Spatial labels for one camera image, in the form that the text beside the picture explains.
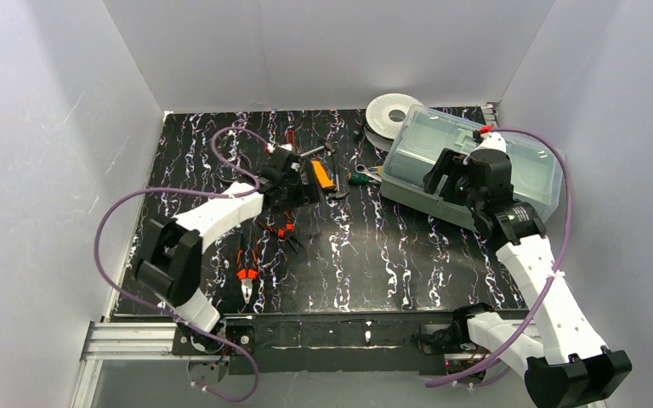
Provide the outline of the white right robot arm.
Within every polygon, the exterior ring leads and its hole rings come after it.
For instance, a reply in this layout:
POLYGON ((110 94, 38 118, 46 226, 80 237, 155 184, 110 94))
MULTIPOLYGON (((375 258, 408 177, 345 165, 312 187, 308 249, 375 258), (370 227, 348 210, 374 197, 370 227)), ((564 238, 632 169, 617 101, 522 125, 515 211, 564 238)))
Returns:
POLYGON ((529 309, 513 327, 490 306, 457 309, 449 338, 488 350, 480 363, 431 380, 428 387, 463 385, 502 362, 518 373, 537 407, 580 407, 606 400, 632 371, 623 350, 611 350, 592 328, 554 258, 534 207, 514 198, 512 164, 501 150, 468 155, 444 149, 424 176, 424 190, 464 205, 474 226, 497 247, 529 309))

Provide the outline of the translucent lid green toolbox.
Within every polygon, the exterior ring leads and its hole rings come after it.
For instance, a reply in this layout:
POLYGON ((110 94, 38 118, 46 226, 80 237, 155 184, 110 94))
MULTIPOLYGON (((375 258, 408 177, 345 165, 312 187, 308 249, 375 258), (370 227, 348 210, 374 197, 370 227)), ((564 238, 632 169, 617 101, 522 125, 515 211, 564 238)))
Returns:
POLYGON ((406 113, 382 167, 380 193, 465 229, 480 203, 530 204, 541 220, 559 205, 564 174, 542 142, 519 133, 484 133, 477 122, 421 105, 406 113))

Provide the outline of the orange black cutting pliers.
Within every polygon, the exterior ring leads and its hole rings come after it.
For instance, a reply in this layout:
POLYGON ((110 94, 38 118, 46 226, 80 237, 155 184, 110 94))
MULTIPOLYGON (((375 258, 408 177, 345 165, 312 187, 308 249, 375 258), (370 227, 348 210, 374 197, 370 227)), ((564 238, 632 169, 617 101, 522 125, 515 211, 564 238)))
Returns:
POLYGON ((258 279, 258 267, 255 263, 247 262, 248 251, 240 249, 237 253, 236 276, 240 281, 241 295, 244 304, 250 304, 253 296, 253 283, 258 279))

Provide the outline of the orange black needle-nose pliers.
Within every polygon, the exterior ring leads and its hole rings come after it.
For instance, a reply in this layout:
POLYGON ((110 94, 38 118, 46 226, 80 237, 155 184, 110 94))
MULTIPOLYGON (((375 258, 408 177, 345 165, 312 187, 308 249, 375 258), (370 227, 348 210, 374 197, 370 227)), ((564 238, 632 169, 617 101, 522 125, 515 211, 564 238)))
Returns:
POLYGON ((299 248, 304 248, 303 243, 298 239, 295 234, 295 225, 292 222, 287 222, 282 227, 275 228, 267 225, 262 221, 258 221, 257 225, 262 229, 275 236, 279 242, 286 243, 290 249, 298 253, 299 248))

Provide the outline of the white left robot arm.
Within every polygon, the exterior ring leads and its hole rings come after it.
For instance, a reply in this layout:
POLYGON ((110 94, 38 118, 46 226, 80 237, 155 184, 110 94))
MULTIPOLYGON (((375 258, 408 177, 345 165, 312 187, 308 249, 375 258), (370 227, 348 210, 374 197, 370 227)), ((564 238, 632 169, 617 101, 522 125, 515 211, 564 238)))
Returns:
POLYGON ((171 218, 153 218, 144 227, 137 255, 135 280, 150 289, 172 311, 187 331, 189 341, 207 354, 224 349, 224 322, 201 289, 202 259, 224 234, 262 213, 283 213, 281 228, 260 228, 287 243, 295 237, 293 211, 321 199, 320 175, 315 166, 291 145, 270 147, 266 163, 256 173, 244 174, 200 206, 171 218))

